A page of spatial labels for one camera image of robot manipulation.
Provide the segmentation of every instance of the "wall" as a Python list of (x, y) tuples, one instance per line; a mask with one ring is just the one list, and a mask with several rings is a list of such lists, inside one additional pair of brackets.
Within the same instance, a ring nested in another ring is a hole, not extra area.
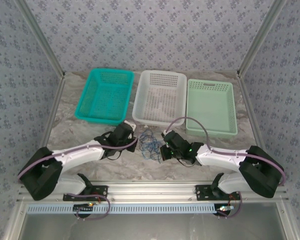
[(0, 0), (0, 239), (16, 174), (38, 148), (58, 81), (13, 0)]
[(27, 0), (63, 70), (236, 70), (272, 0)]
[(266, 148), (300, 223), (300, 0), (287, 3), (244, 76)]

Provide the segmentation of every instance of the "purple cable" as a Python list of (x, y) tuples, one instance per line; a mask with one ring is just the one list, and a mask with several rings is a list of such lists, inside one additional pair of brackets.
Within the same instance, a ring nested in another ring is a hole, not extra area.
[(195, 120), (194, 118), (192, 117), (189, 117), (189, 116), (182, 116), (182, 117), (178, 117), (177, 119), (173, 120), (173, 122), (171, 122), (171, 124), (168, 126), (168, 128), (166, 129), (166, 132), (168, 132), (168, 130), (170, 129), (170, 127), (173, 125), (173, 123), (175, 123), (177, 120), (180, 120), (180, 119), (190, 119), (190, 120), (193, 120), (194, 122), (196, 122), (198, 125), (200, 125), (200, 127), (203, 129), (203, 131), (205, 132), (205, 135), (206, 135), (206, 145), (208, 147), (208, 149), (216, 154), (220, 154), (220, 155), (227, 155), (227, 156), (242, 156), (242, 157), (250, 157), (250, 158), (254, 158), (254, 159), (258, 159), (258, 160), (261, 160), (263, 162), (266, 162), (267, 164), (273, 166), (274, 168), (276, 168), (280, 174), (282, 175), (282, 181), (281, 183), (279, 184), (279, 186), (282, 186), (285, 182), (286, 182), (286, 174), (285, 172), (278, 166), (276, 165), (275, 163), (273, 163), (272, 161), (264, 158), (264, 157), (261, 157), (261, 156), (257, 156), (257, 155), (253, 155), (253, 154), (248, 154), (248, 153), (233, 153), (233, 152), (224, 152), (224, 151), (216, 151), (216, 150), (213, 150), (211, 148), (211, 145), (210, 145), (210, 137), (208, 135), (208, 131), (205, 129), (205, 127), (203, 127), (203, 125)]
[[(130, 146), (132, 146), (133, 144), (135, 144), (136, 143), (136, 141), (138, 141), (138, 138), (136, 137), (135, 138), (135, 140), (133, 141), (133, 142), (131, 142), (130, 144), (128, 144), (128, 145), (125, 145), (125, 146), (105, 146), (105, 145), (99, 145), (99, 144), (92, 144), (92, 145), (89, 145), (88, 147), (90, 147), (90, 148), (106, 148), (106, 149), (127, 149), (128, 147), (130, 147)], [(70, 150), (67, 150), (67, 151), (64, 151), (64, 152), (60, 152), (60, 153), (58, 153), (58, 154), (52, 154), (52, 155), (50, 155), (50, 156), (46, 156), (46, 157), (43, 157), (43, 158), (41, 158), (41, 159), (38, 159), (37, 161), (35, 161), (35, 162), (33, 162), (33, 163), (31, 163), (29, 166), (27, 166), (22, 172), (20, 172), (20, 174), (18, 175), (18, 180), (27, 172), (27, 171), (29, 171), (31, 168), (33, 168), (34, 166), (36, 166), (37, 164), (39, 164), (39, 163), (41, 163), (41, 162), (43, 162), (43, 161), (46, 161), (46, 160), (49, 160), (49, 159), (51, 159), (51, 158), (55, 158), (55, 157), (59, 157), (59, 156), (62, 156), (62, 154), (64, 154), (64, 155), (66, 155), (66, 154), (69, 154), (69, 153), (72, 153), (72, 152), (76, 152), (76, 151), (80, 151), (80, 150), (83, 150), (83, 149), (86, 149), (87, 148), (87, 146), (78, 146), (78, 147), (76, 147), (76, 148), (74, 148), (74, 149), (70, 149)]]
[(216, 212), (223, 215), (224, 217), (226, 217), (228, 219), (237, 216), (242, 209), (242, 203), (243, 203), (241, 192), (239, 192), (239, 195), (240, 195), (240, 205), (239, 205), (239, 208), (237, 209), (237, 211), (233, 215), (227, 216), (224, 212), (221, 212), (221, 211), (216, 211)]
[(72, 194), (72, 193), (66, 193), (66, 195), (69, 195), (69, 196), (71, 196), (71, 197), (78, 197), (78, 198), (102, 198), (102, 199), (104, 199), (104, 200), (106, 200), (107, 201), (107, 203), (108, 203), (108, 210), (106, 211), (106, 213), (105, 214), (103, 214), (102, 216), (98, 216), (98, 217), (91, 217), (91, 218), (80, 218), (79, 217), (79, 212), (80, 212), (80, 210), (83, 208), (83, 207), (79, 207), (79, 209), (76, 211), (76, 217), (78, 218), (78, 219), (83, 219), (83, 220), (87, 220), (87, 221), (89, 221), (89, 220), (100, 220), (100, 219), (103, 219), (103, 218), (105, 218), (106, 216), (108, 216), (109, 215), (109, 212), (110, 212), (110, 209), (111, 209), (111, 203), (110, 203), (110, 201), (109, 201), (109, 199), (107, 199), (105, 196), (102, 196), (102, 195), (99, 195), (99, 194), (92, 194), (92, 195), (76, 195), (76, 194)]

